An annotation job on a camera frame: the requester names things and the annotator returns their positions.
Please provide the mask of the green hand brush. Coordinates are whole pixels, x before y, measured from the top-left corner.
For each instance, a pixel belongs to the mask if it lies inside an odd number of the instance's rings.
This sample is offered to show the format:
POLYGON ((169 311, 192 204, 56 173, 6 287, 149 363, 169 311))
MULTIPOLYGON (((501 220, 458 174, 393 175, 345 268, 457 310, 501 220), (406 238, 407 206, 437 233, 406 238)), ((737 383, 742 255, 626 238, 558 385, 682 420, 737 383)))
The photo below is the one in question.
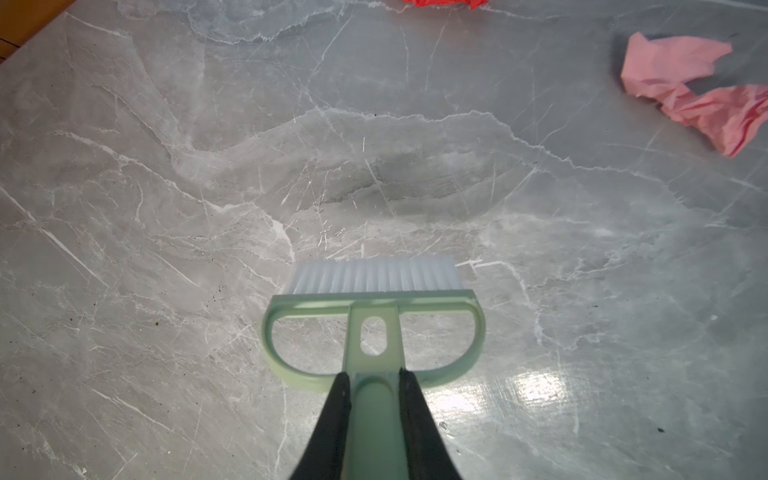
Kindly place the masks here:
POLYGON ((271 298, 261 326, 262 349, 272 372, 294 388, 325 394, 337 374, 348 374, 351 412, 340 479, 409 479, 399 410, 399 371, 416 375, 422 393, 466 374, 484 345, 486 320, 476 294, 466 288, 445 255, 317 260, 298 265, 288 286, 271 298), (448 365, 411 370, 406 365, 404 315, 464 313, 474 322, 467 350, 448 365), (341 369, 310 373, 277 352, 279 320, 342 317, 346 320, 341 369))

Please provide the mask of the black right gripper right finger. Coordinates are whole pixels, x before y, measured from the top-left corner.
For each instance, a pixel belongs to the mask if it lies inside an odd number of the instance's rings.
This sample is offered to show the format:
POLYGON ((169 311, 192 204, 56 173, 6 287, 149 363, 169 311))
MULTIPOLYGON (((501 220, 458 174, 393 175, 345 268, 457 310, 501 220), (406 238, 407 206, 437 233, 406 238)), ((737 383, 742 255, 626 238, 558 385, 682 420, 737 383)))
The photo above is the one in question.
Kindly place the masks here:
POLYGON ((461 480, 442 441, 416 375, 399 371, 399 410, 410 480, 461 480))

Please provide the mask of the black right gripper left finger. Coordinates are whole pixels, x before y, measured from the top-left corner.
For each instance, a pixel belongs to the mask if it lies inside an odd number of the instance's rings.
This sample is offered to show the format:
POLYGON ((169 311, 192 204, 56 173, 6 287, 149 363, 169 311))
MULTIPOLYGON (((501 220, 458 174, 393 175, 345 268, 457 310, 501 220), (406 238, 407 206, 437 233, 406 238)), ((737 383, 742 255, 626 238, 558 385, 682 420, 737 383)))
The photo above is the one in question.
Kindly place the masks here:
POLYGON ((290 480, 341 478, 350 412, 350 379, 347 373, 341 372, 334 378, 313 433, 290 480))

